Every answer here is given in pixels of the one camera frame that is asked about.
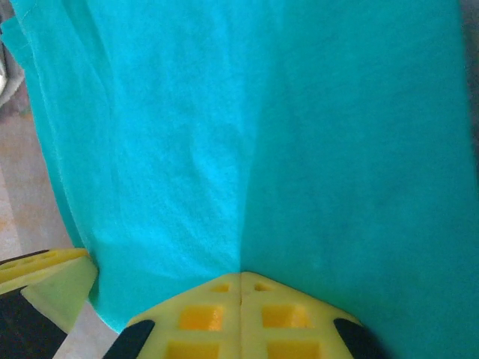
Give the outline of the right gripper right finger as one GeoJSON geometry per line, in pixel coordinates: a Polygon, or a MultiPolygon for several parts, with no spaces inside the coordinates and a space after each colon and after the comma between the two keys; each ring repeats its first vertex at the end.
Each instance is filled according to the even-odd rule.
{"type": "Polygon", "coordinates": [[[356,317],[261,275],[241,274],[241,357],[387,358],[356,317]]]}

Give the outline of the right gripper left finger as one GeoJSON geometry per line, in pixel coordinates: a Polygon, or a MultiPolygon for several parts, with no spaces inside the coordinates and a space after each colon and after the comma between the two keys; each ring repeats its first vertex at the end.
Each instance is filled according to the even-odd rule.
{"type": "Polygon", "coordinates": [[[133,317],[107,358],[239,358],[241,282],[226,274],[133,317]]]}

